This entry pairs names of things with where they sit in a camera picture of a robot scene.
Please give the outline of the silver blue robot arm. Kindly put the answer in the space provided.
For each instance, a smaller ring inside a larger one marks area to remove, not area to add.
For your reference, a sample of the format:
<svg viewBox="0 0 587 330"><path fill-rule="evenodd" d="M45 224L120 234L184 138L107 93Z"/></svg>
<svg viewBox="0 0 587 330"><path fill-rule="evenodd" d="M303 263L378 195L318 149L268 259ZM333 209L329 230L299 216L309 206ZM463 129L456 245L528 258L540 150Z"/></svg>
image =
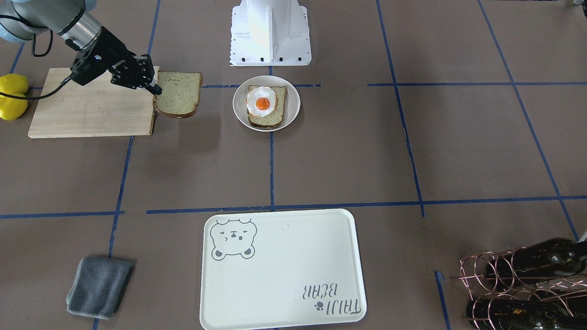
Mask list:
<svg viewBox="0 0 587 330"><path fill-rule="evenodd" d="M63 38L77 55L61 86L70 81L85 86L109 72L112 84L160 95L163 90L156 84L150 55L128 50L90 14L95 6L94 0L3 0L1 37L24 44L48 31Z"/></svg>

